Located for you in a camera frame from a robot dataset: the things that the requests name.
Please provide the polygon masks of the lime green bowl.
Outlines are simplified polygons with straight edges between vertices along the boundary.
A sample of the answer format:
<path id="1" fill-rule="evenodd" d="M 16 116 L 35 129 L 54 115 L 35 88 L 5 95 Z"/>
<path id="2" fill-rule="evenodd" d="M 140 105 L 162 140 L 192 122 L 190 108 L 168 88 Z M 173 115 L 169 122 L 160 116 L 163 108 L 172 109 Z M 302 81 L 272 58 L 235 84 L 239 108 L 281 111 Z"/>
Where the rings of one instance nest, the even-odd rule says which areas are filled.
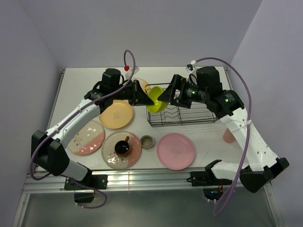
<path id="1" fill-rule="evenodd" d="M 148 112 L 150 112 L 152 114 L 159 113 L 168 106 L 168 102 L 158 100 L 158 97 L 163 92 L 164 92 L 164 90 L 159 86 L 155 86 L 149 91 L 148 97 L 154 102 L 154 104 L 147 106 Z"/>

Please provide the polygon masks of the speckled ceramic cup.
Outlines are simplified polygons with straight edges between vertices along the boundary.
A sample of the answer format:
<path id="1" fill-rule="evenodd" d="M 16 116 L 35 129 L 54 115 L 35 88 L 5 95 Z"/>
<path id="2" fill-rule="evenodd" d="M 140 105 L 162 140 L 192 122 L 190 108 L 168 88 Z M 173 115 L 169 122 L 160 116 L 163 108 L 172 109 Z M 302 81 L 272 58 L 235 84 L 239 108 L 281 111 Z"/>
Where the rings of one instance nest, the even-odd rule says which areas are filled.
<path id="1" fill-rule="evenodd" d="M 154 145 L 154 139 L 150 135 L 144 135 L 140 138 L 141 147 L 145 150 L 149 150 Z"/>

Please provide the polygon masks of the red black mug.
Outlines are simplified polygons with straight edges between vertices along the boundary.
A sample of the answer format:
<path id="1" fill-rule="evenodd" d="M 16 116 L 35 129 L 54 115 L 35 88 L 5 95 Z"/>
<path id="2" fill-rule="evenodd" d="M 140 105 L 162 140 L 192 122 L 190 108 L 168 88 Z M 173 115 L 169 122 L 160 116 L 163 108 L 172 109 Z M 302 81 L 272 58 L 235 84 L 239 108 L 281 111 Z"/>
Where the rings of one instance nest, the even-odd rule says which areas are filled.
<path id="1" fill-rule="evenodd" d="M 127 136 L 124 140 L 120 140 L 115 144 L 114 150 L 119 157 L 126 157 L 129 155 L 130 152 L 129 139 L 130 137 Z"/>

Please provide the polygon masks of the pink plastic cup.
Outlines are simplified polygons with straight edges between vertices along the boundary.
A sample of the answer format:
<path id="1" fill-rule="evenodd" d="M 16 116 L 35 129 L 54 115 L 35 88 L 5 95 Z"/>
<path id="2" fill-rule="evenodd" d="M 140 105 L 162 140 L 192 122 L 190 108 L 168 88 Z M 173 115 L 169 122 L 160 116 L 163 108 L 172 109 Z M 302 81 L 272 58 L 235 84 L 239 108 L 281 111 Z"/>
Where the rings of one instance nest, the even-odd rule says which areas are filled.
<path id="1" fill-rule="evenodd" d="M 235 141 L 235 137 L 231 133 L 231 131 L 227 128 L 223 134 L 223 140 L 226 143 L 233 143 Z"/>

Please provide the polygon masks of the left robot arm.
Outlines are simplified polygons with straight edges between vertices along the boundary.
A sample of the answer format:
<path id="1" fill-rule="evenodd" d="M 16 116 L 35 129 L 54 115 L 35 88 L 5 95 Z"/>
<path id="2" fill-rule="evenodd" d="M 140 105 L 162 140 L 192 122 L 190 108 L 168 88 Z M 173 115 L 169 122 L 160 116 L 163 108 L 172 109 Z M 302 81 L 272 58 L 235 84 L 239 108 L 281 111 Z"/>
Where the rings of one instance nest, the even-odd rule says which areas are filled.
<path id="1" fill-rule="evenodd" d="M 120 77 L 119 70 L 106 69 L 102 80 L 94 85 L 69 115 L 45 132 L 36 131 L 32 135 L 29 173 L 34 180 L 39 180 L 33 171 L 33 165 L 36 164 L 50 175 L 74 179 L 82 189 L 91 186 L 90 169 L 70 160 L 65 151 L 70 141 L 86 124 L 112 105 L 114 100 L 126 100 L 132 106 L 154 104 L 139 81 L 128 79 L 121 84 Z"/>

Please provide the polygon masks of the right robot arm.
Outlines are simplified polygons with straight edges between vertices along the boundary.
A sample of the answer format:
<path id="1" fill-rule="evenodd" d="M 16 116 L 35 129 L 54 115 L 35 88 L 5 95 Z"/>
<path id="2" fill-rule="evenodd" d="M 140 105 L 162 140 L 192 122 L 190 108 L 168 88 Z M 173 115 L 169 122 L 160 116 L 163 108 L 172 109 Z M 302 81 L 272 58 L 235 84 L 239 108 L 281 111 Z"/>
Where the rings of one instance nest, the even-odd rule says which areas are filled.
<path id="1" fill-rule="evenodd" d="M 214 66 L 195 71 L 196 84 L 175 74 L 159 101 L 190 108 L 192 102 L 203 103 L 232 133 L 243 149 L 248 163 L 239 166 L 213 161 L 205 168 L 206 183 L 216 184 L 219 180 L 236 180 L 250 192 L 256 193 L 289 167 L 285 157 L 278 157 L 261 137 L 249 119 L 244 103 L 233 90 L 223 89 L 219 71 Z"/>

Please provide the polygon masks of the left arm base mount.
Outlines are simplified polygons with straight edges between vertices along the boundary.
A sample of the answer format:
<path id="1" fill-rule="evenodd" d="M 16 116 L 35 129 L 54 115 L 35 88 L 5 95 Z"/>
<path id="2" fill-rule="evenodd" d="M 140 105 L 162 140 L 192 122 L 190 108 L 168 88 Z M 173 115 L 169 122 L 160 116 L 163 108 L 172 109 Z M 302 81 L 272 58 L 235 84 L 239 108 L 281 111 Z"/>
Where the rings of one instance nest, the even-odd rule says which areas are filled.
<path id="1" fill-rule="evenodd" d="M 102 207 L 107 202 L 107 196 L 102 191 L 107 188 L 107 175 L 90 175 L 82 181 L 66 178 L 64 184 L 65 191 L 74 191 L 74 202 L 84 209 L 96 209 Z M 101 195 L 103 202 L 100 205 L 89 206 L 97 195 Z"/>

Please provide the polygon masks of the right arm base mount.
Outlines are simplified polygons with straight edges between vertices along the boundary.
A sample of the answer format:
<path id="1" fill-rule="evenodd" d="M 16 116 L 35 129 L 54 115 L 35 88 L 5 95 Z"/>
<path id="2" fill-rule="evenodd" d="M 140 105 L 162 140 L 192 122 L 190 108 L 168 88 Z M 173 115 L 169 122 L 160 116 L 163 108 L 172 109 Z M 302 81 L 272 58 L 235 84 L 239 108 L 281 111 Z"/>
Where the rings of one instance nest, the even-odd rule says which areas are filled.
<path id="1" fill-rule="evenodd" d="M 188 183 L 191 183 L 192 187 L 198 186 L 213 186 L 213 188 L 203 189 L 203 194 L 207 201 L 213 201 L 216 203 L 223 195 L 225 185 L 231 185 L 232 180 L 218 179 L 215 177 L 211 169 L 215 164 L 220 163 L 221 160 L 217 159 L 205 167 L 204 171 L 190 172 L 190 177 L 186 179 Z"/>

